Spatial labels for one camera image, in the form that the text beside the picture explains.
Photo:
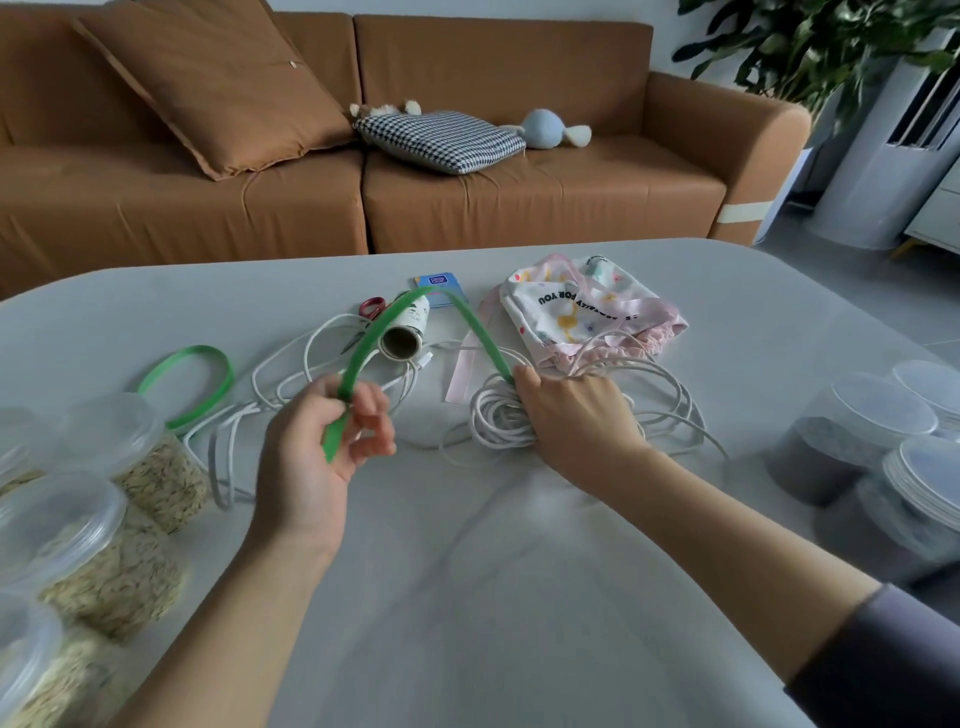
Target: person's left hand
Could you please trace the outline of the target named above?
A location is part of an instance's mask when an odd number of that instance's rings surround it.
[[[367,458],[396,452],[390,400],[376,384],[357,382],[350,420],[332,463],[321,442],[347,406],[336,399],[339,376],[305,387],[267,428],[256,482],[251,537],[280,537],[305,548],[320,574],[344,538],[347,485]],[[367,430],[370,434],[361,437]]]

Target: green loop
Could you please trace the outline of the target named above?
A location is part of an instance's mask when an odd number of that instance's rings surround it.
[[[208,355],[219,359],[227,369],[224,380],[220,383],[220,386],[217,387],[216,392],[214,392],[196,407],[191,409],[189,412],[185,412],[179,417],[174,418],[173,420],[168,420],[166,422],[167,429],[180,429],[185,425],[190,425],[197,422],[197,420],[199,420],[203,415],[207,414],[210,410],[216,407],[217,404],[220,403],[220,400],[227,396],[227,392],[229,392],[230,387],[233,386],[233,366],[230,364],[230,360],[227,355],[216,347],[209,347],[206,344],[198,344],[197,346],[186,347],[178,352],[173,352],[167,358],[157,364],[147,373],[146,376],[143,377],[143,381],[140,382],[140,386],[136,388],[136,393],[138,395],[144,395],[147,393],[148,389],[156,384],[158,379],[160,379],[184,359],[188,359],[191,356]]]
[[[477,338],[480,339],[480,343],[483,345],[483,348],[486,350],[487,354],[490,355],[490,359],[492,359],[493,365],[500,373],[500,376],[502,376],[511,384],[514,383],[514,376],[510,373],[510,367],[507,365],[506,359],[503,358],[503,354],[500,353],[500,349],[496,347],[493,339],[491,339],[490,335],[487,333],[487,330],[483,327],[483,324],[480,323],[480,319],[478,319],[476,314],[470,310],[467,302],[456,294],[450,293],[446,289],[441,289],[439,286],[435,285],[428,285],[423,286],[422,288],[415,288],[412,291],[407,291],[401,296],[398,296],[396,301],[391,303],[390,307],[377,316],[373,323],[367,327],[363,338],[360,339],[360,342],[357,344],[356,349],[353,352],[353,357],[350,358],[350,363],[349,366],[347,366],[347,370],[344,372],[344,378],[340,383],[340,389],[337,390],[338,399],[344,402],[350,402],[350,400],[353,399],[353,387],[356,386],[357,378],[360,376],[360,369],[363,367],[363,363],[367,360],[367,356],[370,355],[370,352],[373,351],[373,348],[380,340],[380,337],[383,336],[390,324],[394,322],[394,319],[416,299],[433,293],[434,291],[442,291],[444,295],[453,302],[453,305],[456,306],[458,311],[460,311],[470,328],[473,329],[473,333],[475,333]],[[340,443],[344,438],[344,429],[347,426],[349,417],[349,412],[345,412],[339,420],[334,422],[326,429],[326,433],[324,435],[324,453],[326,454],[326,462],[328,463],[333,461],[334,456],[337,454],[337,450],[340,449]]]

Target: blue card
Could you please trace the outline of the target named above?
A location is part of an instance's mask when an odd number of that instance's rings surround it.
[[[464,301],[467,300],[467,297],[464,295],[464,289],[460,287],[460,281],[458,281],[457,277],[452,273],[434,273],[431,276],[417,276],[414,278],[414,285],[418,288],[426,285],[435,285],[442,289],[427,294],[426,299],[430,302],[431,308],[444,308],[453,305],[453,302],[444,295],[444,291],[450,291]]]

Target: brown leather sofa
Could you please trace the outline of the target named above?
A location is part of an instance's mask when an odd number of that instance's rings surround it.
[[[505,124],[542,107],[594,138],[460,178],[356,144],[212,182],[72,30],[84,10],[0,5],[0,299],[117,266],[749,243],[757,221],[718,213],[773,199],[809,129],[797,107],[649,72],[637,23],[281,12],[344,109],[416,99]]]

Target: blue plush toy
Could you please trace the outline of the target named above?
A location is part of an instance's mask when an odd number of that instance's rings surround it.
[[[519,126],[508,124],[503,129],[518,133],[531,149],[553,149],[564,141],[574,147],[586,147],[592,137],[590,127],[564,126],[563,120],[549,109],[534,109]]]

